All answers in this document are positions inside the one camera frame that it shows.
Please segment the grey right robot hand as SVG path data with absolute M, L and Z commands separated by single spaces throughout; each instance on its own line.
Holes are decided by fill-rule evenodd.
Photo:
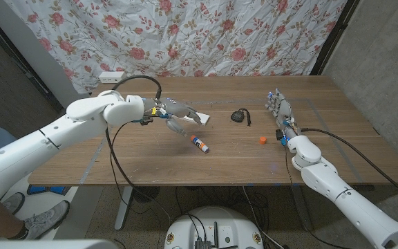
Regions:
M 291 104 L 279 89 L 268 93 L 265 107 L 273 115 L 278 128 L 288 140 L 299 135 L 300 130 L 295 122 Z

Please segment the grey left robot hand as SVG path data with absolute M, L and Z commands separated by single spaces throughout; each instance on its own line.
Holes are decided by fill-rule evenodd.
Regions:
M 174 119 L 188 117 L 191 118 L 195 123 L 201 125 L 200 116 L 197 114 L 197 111 L 186 104 L 178 102 L 172 98 L 162 98 L 162 99 L 153 99 L 153 98 L 145 98 L 143 99 L 144 103 L 144 117 L 159 117 L 166 119 L 167 127 L 178 133 L 182 136 L 186 136 L 187 132 L 183 129 L 183 127 Z

